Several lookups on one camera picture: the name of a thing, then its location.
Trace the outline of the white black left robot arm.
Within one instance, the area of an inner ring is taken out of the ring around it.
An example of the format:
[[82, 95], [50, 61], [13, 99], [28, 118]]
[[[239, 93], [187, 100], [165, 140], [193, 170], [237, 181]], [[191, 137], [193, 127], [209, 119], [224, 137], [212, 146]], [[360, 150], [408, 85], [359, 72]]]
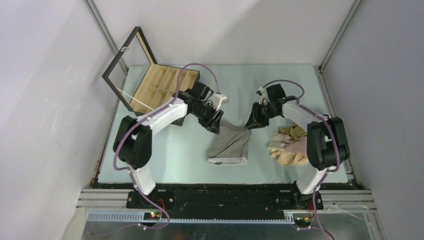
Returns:
[[126, 116], [119, 125], [113, 144], [115, 153], [113, 166], [117, 161], [125, 163], [135, 188], [141, 192], [138, 201], [145, 208], [153, 208], [158, 194], [153, 190], [156, 183], [152, 177], [149, 161], [153, 153], [153, 138], [165, 127], [187, 115], [194, 115], [207, 131], [218, 134], [224, 114], [222, 105], [229, 102], [228, 96], [220, 92], [207, 94], [211, 89], [195, 82], [192, 88], [176, 92], [173, 97], [155, 110], [137, 118]]

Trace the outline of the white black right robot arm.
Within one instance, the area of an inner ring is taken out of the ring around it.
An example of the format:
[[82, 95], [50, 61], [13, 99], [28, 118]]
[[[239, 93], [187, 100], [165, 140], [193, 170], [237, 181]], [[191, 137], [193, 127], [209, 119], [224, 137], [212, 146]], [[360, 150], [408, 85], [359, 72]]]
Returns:
[[339, 170], [350, 157], [350, 149], [343, 120], [322, 115], [301, 103], [301, 96], [287, 96], [282, 80], [273, 80], [256, 92], [261, 100], [254, 102], [245, 124], [247, 129], [267, 127], [270, 119], [283, 117], [306, 132], [306, 156], [309, 164], [295, 182], [298, 191], [291, 194], [291, 204], [304, 209], [311, 202], [310, 194], [317, 192], [330, 173]]

